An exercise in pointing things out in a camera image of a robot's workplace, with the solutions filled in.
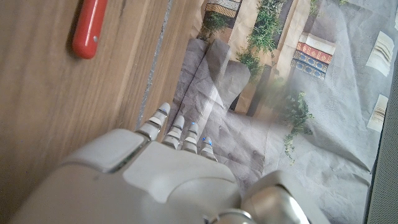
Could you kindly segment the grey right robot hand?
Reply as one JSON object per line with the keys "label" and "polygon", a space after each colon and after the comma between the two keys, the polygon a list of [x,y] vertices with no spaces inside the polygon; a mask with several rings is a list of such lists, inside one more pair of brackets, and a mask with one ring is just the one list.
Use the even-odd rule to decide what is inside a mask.
{"label": "grey right robot hand", "polygon": [[198,125],[162,104],[137,130],[112,130],[76,150],[29,195],[12,223],[327,223],[299,182],[280,170],[241,195]]}

